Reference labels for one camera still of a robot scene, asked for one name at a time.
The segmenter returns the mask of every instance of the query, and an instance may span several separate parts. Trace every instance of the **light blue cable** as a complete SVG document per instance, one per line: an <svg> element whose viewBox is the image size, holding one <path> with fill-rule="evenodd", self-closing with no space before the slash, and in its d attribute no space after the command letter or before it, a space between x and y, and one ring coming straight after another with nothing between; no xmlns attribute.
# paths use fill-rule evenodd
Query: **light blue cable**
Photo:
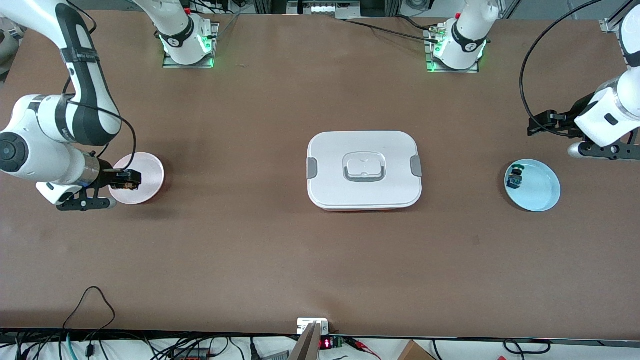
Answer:
<svg viewBox="0 0 640 360"><path fill-rule="evenodd" d="M78 360L76 353L74 352L74 348L71 347L71 337L67 334L67 346L69 347L69 352L71 353L71 358L73 360Z"/></svg>

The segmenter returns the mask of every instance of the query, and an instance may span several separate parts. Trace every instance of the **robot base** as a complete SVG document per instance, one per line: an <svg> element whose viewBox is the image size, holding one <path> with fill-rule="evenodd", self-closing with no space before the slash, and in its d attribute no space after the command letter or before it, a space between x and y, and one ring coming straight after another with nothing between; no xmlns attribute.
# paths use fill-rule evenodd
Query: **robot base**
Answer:
<svg viewBox="0 0 640 360"><path fill-rule="evenodd" d="M212 36L211 40L206 38L202 39L203 46L211 47L211 52L205 55L200 61L191 65L178 64L171 59L171 56L164 52L164 59L162 67L167 69L211 69L215 63L216 48L218 46L218 31L220 30L219 22L211 22L209 19L205 19L211 23L211 29L205 29L205 36Z"/></svg>
<svg viewBox="0 0 640 360"><path fill-rule="evenodd" d="M423 30L422 34L425 39L439 40L437 34L434 35L432 32L428 30ZM475 64L473 64L473 66L471 66L469 69L465 69L465 70L456 70L444 65L442 60L433 56L433 53L435 52L435 48L437 46L438 46L437 44L432 44L431 42L428 42L426 40L424 41L424 52L427 56L427 70L429 72L461 72L466 74L470 74L470 73L475 74L480 71L480 68L478 66L478 61L476 61Z"/></svg>

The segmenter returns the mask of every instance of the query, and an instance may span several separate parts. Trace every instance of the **white bracket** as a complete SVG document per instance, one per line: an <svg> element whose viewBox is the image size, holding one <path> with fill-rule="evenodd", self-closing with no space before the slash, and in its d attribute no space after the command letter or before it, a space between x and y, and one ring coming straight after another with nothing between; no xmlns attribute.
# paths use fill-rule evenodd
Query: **white bracket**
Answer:
<svg viewBox="0 0 640 360"><path fill-rule="evenodd" d="M322 335L329 335L329 320L325 318L298 318L298 330L297 334L302 335L302 333L307 328L307 325L310 323L319 322L322 326Z"/></svg>

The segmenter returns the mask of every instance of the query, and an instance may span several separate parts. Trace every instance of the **brown table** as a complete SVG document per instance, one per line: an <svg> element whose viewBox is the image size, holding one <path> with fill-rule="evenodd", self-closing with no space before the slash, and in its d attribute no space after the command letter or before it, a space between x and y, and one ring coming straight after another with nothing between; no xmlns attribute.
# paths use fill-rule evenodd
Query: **brown table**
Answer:
<svg viewBox="0 0 640 360"><path fill-rule="evenodd" d="M498 21L480 74L433 74L420 42L320 16L240 16L214 69L165 70L143 13L95 18L113 97L171 185L148 205L60 213L3 174L0 325L59 327L98 285L123 329L292 332L299 316L325 316L344 334L640 340L638 165L526 136L518 71L547 22ZM562 24L531 58L532 109L568 110L624 69L597 22ZM58 94L66 76L30 32L1 125L19 97ZM309 140L366 129L414 137L422 198L401 211L315 207ZM105 157L130 149L124 128ZM522 158L558 174L553 210L506 200L504 171ZM85 305L72 326L108 318L96 294Z"/></svg>

